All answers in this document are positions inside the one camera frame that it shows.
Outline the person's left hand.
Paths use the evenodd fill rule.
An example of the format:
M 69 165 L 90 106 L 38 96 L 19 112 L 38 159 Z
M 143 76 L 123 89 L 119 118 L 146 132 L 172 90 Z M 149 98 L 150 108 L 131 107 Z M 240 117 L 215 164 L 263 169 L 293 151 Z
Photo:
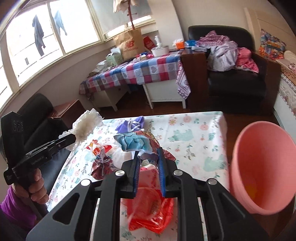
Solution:
M 34 172 L 34 182 L 28 188 L 29 191 L 26 191 L 21 185 L 16 183 L 12 184 L 12 189 L 19 198 L 30 197 L 32 201 L 38 204 L 45 204 L 49 200 L 49 196 L 44 183 L 41 170 L 37 168 Z

